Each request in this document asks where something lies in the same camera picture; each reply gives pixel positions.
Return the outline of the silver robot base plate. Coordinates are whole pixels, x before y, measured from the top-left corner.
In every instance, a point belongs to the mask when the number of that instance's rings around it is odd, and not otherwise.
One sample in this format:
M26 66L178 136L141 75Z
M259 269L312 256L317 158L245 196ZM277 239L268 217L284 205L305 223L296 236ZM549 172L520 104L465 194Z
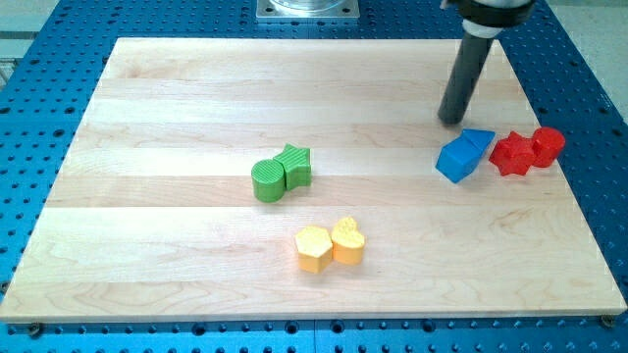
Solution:
M283 19L358 19L358 0L257 0L256 18Z

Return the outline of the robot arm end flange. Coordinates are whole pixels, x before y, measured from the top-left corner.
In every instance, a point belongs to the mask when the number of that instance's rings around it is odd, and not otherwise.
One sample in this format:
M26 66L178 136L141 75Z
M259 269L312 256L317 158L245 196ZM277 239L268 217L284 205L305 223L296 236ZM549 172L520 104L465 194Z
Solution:
M505 28L525 23L535 4L536 0L442 0L440 8L455 7L466 33L491 39Z

